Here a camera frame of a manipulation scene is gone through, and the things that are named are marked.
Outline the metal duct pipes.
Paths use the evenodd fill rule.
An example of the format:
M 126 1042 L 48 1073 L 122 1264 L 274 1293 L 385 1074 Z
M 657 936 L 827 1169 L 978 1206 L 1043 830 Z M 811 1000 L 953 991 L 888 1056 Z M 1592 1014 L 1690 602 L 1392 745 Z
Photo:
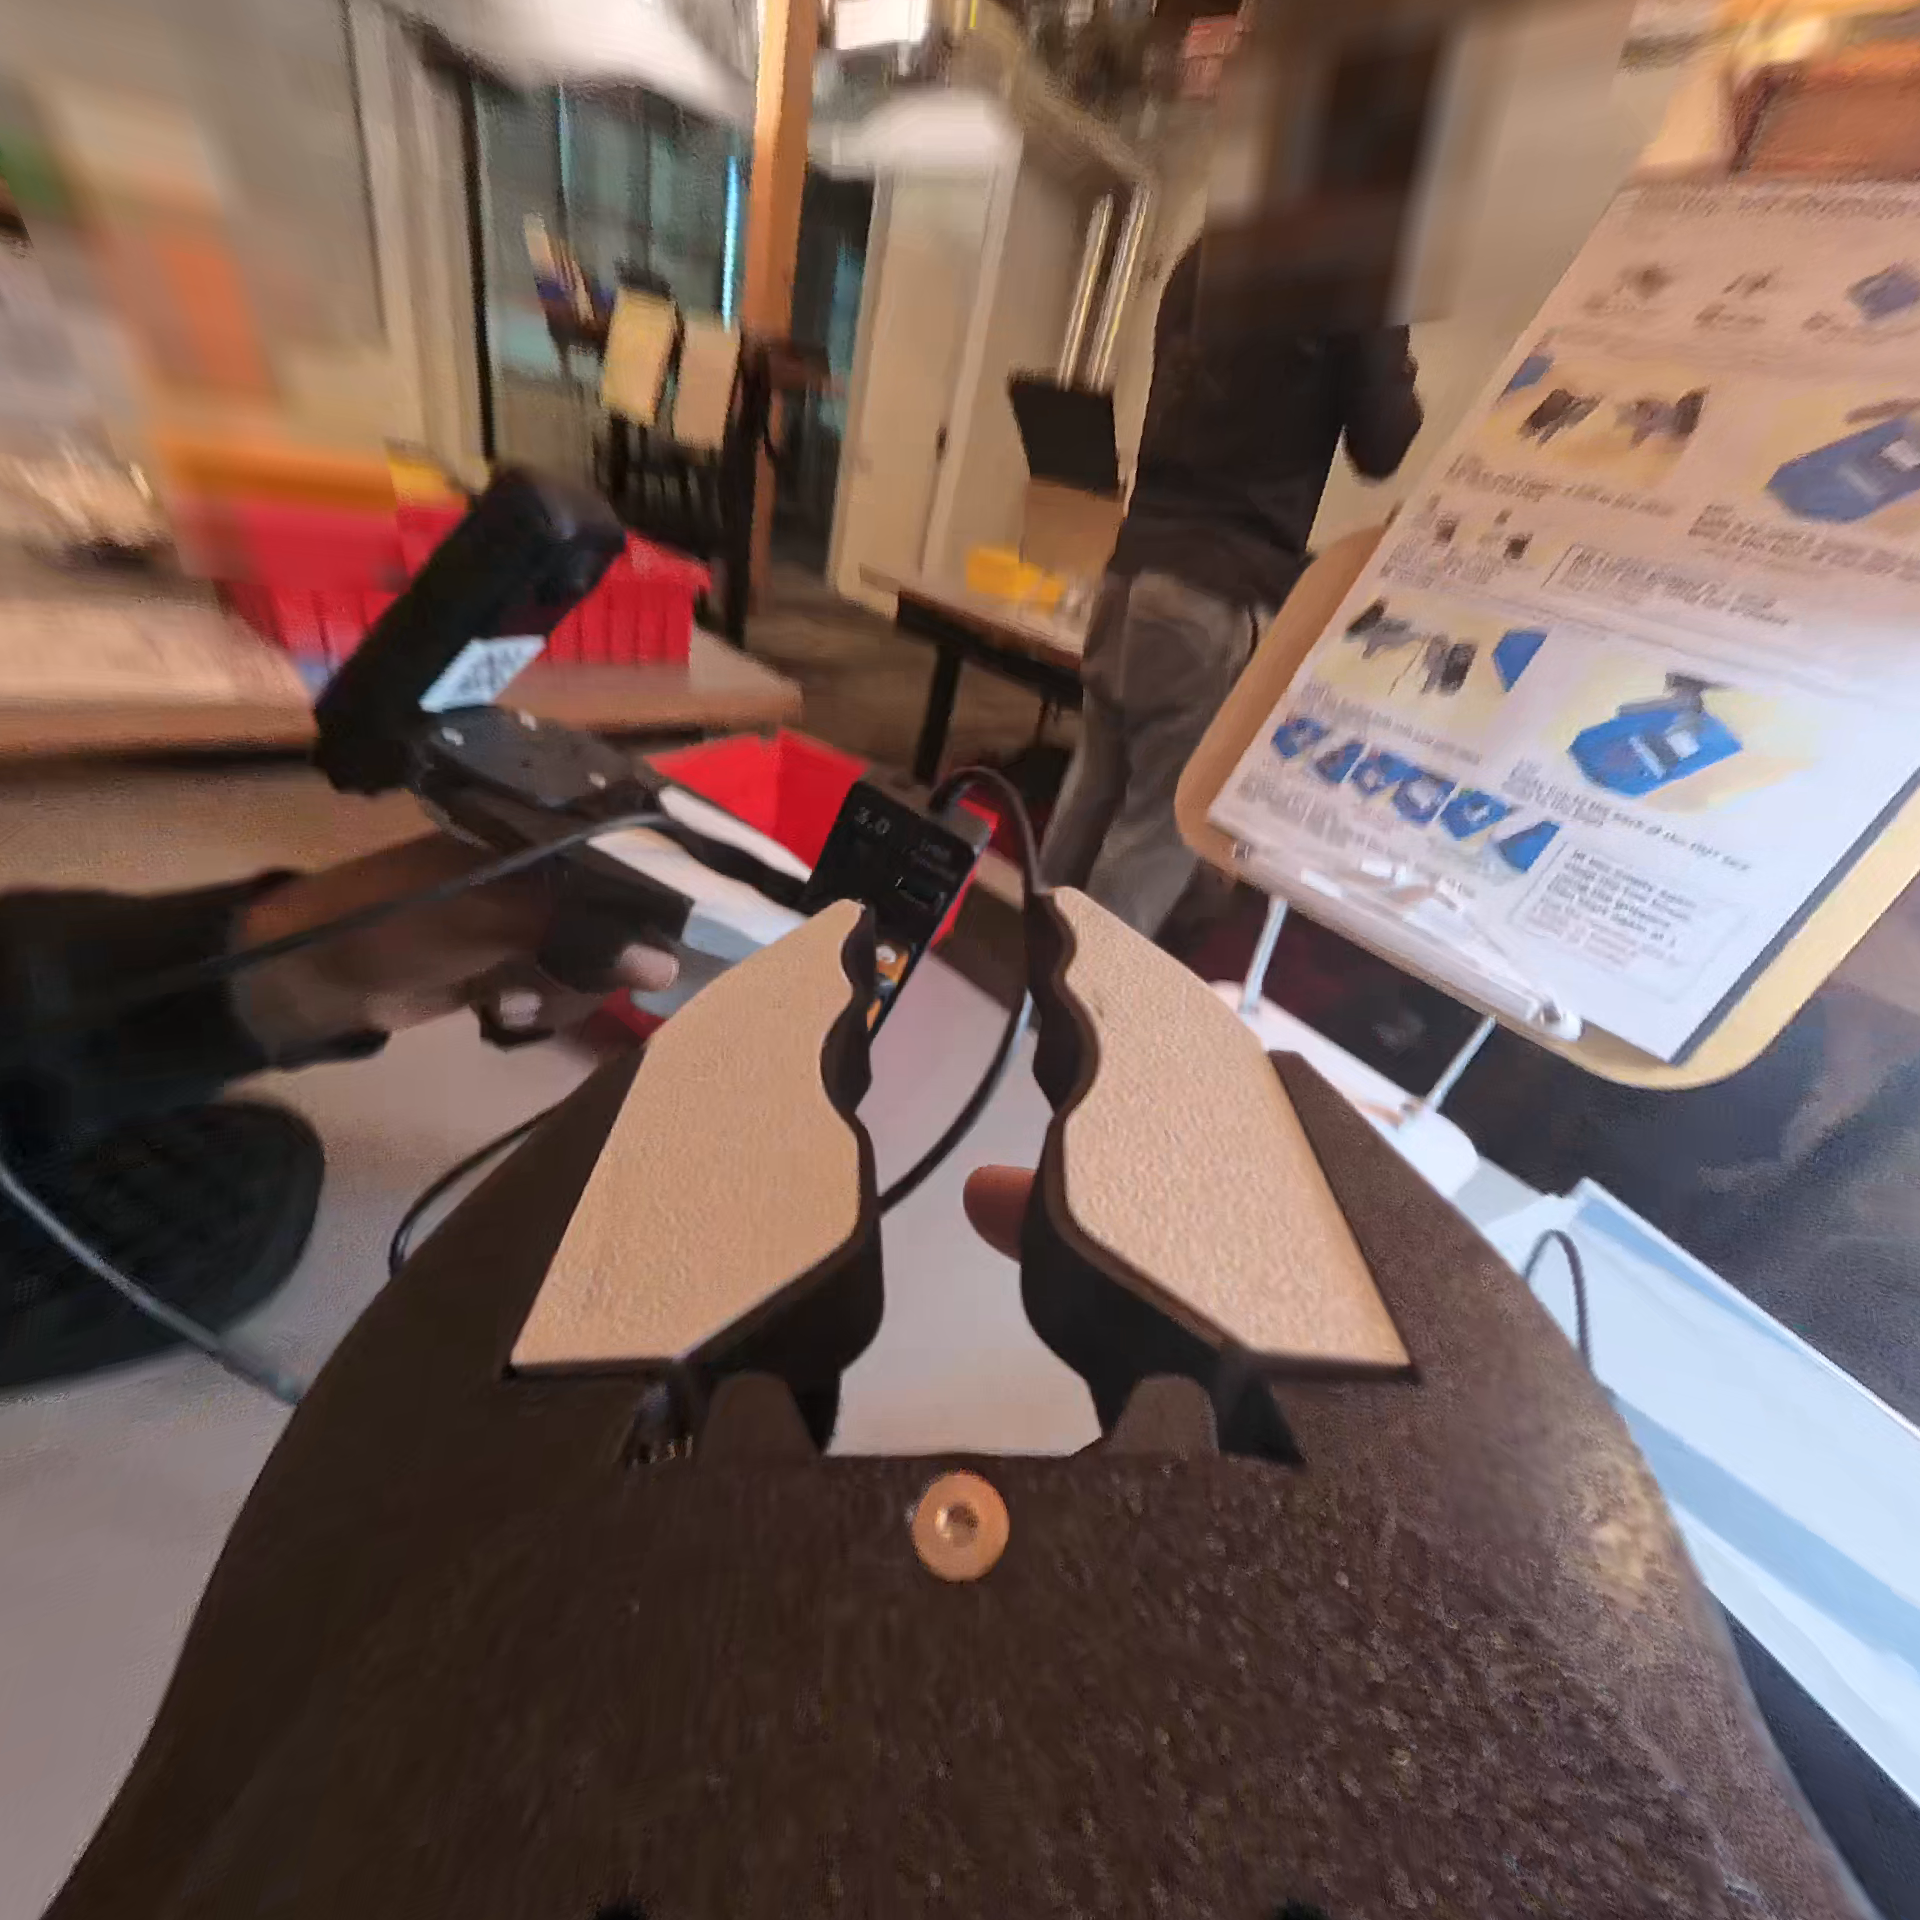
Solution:
M 1104 393 L 1113 387 L 1120 326 L 1137 289 L 1155 210 L 1153 184 L 1131 184 L 1095 202 L 1055 370 L 1062 387 L 1081 393 Z

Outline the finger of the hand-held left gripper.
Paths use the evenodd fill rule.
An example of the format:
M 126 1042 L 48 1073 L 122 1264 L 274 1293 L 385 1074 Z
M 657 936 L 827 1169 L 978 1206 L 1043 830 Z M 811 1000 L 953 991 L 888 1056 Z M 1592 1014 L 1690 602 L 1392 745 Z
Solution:
M 682 975 L 722 975 L 779 944 L 803 914 L 769 901 L 698 901 L 679 936 Z
M 809 869 L 806 867 L 793 873 L 775 862 L 769 862 L 752 848 L 701 833 L 672 819 L 657 819 L 657 833 L 671 847 L 707 867 L 710 873 L 737 880 L 778 905 L 803 905 L 807 899 Z

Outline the black flat panel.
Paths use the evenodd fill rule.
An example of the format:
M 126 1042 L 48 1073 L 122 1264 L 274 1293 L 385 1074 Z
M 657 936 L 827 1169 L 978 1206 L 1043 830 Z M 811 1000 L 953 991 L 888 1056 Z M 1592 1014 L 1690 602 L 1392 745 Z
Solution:
M 1113 393 L 1019 370 L 1007 379 L 1026 479 L 1075 494 L 1120 498 Z

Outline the wooden post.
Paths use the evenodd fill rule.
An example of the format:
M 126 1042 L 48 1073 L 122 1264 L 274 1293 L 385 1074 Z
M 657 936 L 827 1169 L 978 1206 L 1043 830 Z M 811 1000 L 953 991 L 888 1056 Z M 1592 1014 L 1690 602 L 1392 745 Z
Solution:
M 774 344 L 790 334 L 809 168 L 809 110 L 822 2 L 767 2 L 742 231 L 738 326 Z

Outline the white poster stand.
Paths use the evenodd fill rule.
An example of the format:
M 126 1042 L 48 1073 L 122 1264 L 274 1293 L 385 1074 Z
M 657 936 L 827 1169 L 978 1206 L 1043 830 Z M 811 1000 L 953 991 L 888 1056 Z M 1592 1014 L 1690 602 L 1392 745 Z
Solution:
M 1495 1022 L 1289 911 L 1264 905 L 1238 976 L 1213 985 L 1271 1056 L 1307 1064 L 1438 1195 L 1494 1226 L 1570 1182 L 1526 1181 L 1451 1113 L 1451 1095 L 1486 1059 Z

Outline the whiteboard on stand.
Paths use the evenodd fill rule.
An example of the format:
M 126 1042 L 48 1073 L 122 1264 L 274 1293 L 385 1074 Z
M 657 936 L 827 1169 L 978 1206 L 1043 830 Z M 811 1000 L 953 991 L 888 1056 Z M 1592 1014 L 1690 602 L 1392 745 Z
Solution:
M 675 443 L 719 454 L 730 432 L 742 365 L 742 334 L 720 318 L 687 318 L 671 407 Z
M 672 298 L 619 289 L 599 383 L 603 411 L 631 425 L 654 429 L 679 341 L 682 314 Z

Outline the black usb hub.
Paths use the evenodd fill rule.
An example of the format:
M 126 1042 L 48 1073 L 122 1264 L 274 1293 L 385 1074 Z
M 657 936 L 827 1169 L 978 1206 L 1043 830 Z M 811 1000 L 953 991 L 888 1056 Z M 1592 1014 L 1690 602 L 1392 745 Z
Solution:
M 951 930 L 992 830 L 995 816 L 963 801 L 927 809 L 873 779 L 849 790 L 803 886 L 798 913 L 809 919 L 841 901 L 870 913 L 871 1032 L 894 1010 L 928 950 Z

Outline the person's left hand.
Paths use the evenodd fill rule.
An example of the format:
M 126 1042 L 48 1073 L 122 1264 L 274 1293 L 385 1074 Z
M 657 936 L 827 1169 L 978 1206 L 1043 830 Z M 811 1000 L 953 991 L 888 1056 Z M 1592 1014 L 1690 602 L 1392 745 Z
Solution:
M 290 879 L 256 904 L 238 952 L 288 952 L 232 979 L 250 1034 L 288 1067 L 298 1054 L 473 1014 L 497 1041 L 547 1041 L 615 991 L 664 993 L 678 960 L 630 941 L 591 993 L 537 966 L 557 887 L 542 869 L 479 880 L 488 854 L 440 833 Z

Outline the person's left forearm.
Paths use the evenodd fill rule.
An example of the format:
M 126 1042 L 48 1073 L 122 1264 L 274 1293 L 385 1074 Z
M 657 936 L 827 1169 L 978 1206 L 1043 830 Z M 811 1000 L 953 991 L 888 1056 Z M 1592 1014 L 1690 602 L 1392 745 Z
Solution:
M 2 1128 L 31 1157 L 175 1113 L 271 1067 L 234 985 L 155 984 L 238 950 L 247 913 L 294 875 L 179 895 L 22 889 L 2 899 Z

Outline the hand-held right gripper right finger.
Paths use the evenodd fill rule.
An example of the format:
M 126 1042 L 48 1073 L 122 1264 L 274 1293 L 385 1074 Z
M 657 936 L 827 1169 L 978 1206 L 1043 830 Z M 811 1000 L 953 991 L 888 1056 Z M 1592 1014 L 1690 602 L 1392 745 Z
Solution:
M 1072 887 L 1024 909 L 1047 1137 L 1019 1230 L 1040 1343 L 1103 1435 L 1186 1382 L 1222 1438 L 1282 1438 L 1281 1383 L 1413 1382 L 1413 1357 L 1258 1035 Z

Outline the red plastic bin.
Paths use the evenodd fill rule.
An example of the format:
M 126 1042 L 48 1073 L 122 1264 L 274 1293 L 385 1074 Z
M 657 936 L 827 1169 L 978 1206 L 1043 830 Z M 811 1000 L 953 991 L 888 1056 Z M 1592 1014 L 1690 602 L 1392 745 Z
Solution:
M 654 766 L 667 783 L 758 830 L 809 872 L 826 847 L 837 809 L 857 779 L 873 779 L 906 801 L 935 809 L 865 760 L 792 729 L 696 743 L 658 754 Z

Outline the long red divider bin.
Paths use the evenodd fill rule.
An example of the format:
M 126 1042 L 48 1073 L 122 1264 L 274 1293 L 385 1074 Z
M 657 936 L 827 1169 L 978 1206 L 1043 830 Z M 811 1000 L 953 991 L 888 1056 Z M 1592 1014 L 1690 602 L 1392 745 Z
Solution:
M 465 518 L 402 498 L 367 512 L 271 496 L 214 498 L 202 552 L 225 607 L 304 663 L 339 665 Z M 710 568 L 626 539 L 603 582 L 545 648 L 557 665 L 682 665 Z

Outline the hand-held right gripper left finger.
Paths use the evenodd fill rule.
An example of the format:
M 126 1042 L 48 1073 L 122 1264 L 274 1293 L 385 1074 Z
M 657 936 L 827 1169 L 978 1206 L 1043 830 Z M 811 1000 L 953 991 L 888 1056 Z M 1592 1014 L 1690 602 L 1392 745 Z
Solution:
M 696 1441 L 737 1382 L 833 1445 L 883 1320 L 877 928 L 840 901 L 650 1041 L 507 1357 L 520 1391 L 623 1389 Z

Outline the instruction poster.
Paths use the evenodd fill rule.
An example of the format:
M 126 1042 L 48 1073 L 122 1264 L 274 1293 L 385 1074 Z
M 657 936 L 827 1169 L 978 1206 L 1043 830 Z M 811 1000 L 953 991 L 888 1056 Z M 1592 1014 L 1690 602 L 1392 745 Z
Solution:
M 1683 1064 L 1917 795 L 1917 182 L 1632 184 L 1213 819 Z

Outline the dark-legged background table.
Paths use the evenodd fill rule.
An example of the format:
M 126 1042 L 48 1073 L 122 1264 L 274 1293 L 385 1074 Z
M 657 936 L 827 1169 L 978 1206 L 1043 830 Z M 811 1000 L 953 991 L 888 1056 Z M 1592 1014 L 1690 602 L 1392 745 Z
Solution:
M 896 635 L 931 655 L 911 762 L 919 784 L 933 787 L 944 769 L 955 698 L 973 669 L 1035 698 L 1047 712 L 1080 712 L 1085 705 L 1085 643 L 1072 631 L 966 589 L 906 582 L 889 592 L 896 600 Z

